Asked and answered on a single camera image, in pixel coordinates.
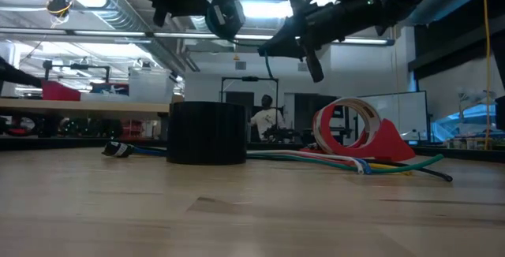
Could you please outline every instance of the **workbench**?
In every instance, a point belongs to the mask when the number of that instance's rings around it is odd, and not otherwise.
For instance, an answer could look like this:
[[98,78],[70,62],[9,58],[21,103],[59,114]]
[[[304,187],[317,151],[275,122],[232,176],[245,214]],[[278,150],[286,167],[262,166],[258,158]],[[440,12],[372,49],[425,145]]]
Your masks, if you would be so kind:
[[0,111],[57,114],[63,117],[157,120],[168,114],[170,104],[133,102],[73,102],[31,99],[0,99]]
[[[359,176],[183,166],[99,148],[0,153],[0,256],[503,256],[505,165]],[[425,158],[415,158],[419,162]]]

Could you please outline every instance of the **white shirt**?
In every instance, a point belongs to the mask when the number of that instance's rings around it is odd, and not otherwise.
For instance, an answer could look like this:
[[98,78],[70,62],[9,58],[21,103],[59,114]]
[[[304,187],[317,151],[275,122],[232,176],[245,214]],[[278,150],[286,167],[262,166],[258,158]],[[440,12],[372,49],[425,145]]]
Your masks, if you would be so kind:
[[251,125],[258,126],[258,133],[260,134],[261,140],[267,139],[263,137],[263,133],[267,131],[268,128],[275,125],[275,111],[277,111],[277,126],[280,129],[285,129],[286,125],[284,124],[282,114],[276,108],[271,108],[269,110],[261,110],[251,118]]

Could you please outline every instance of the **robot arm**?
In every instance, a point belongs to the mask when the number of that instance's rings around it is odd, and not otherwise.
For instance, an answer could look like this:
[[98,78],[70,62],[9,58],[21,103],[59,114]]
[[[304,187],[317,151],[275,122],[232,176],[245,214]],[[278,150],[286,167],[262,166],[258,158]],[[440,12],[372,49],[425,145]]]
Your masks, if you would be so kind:
[[317,6],[310,0],[290,0],[293,16],[279,32],[258,50],[261,56],[307,57],[314,82],[324,78],[315,50],[334,40],[375,26],[386,29],[407,18],[422,0],[339,0],[338,4]]
[[[150,0],[155,8],[155,23],[163,26],[167,13],[176,16],[206,16],[209,29],[217,36],[233,40],[245,22],[237,0]],[[382,35],[404,20],[422,0],[339,0],[325,6],[312,0],[290,0],[293,16],[286,19],[278,33],[258,52],[260,56],[307,58],[314,82],[324,78],[316,50],[334,40],[375,26]]]

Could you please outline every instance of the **black cylindrical container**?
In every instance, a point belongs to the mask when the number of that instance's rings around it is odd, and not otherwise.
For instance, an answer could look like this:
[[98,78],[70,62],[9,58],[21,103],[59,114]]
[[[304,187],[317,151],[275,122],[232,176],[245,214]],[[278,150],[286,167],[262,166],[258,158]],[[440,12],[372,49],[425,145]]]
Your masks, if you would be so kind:
[[232,165],[245,162],[245,107],[221,102],[177,102],[170,106],[168,162]]
[[496,99],[496,127],[505,130],[505,96]]

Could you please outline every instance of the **ductwork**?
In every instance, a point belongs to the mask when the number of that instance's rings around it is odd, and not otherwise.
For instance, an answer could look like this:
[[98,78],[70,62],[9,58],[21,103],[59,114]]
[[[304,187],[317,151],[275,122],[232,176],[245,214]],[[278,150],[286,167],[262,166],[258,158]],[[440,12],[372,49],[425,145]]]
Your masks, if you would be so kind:
[[[87,3],[92,2],[92,0],[77,1],[85,6],[89,6]],[[113,29],[129,32],[151,30],[149,25],[144,22],[126,0],[107,0],[103,8],[115,9],[115,11],[94,12],[94,14],[109,24]],[[174,70],[178,74],[184,74],[186,66],[189,65],[184,56],[180,57],[174,52],[178,47],[178,41],[176,39],[153,39],[151,43],[137,45],[149,52],[160,65]]]

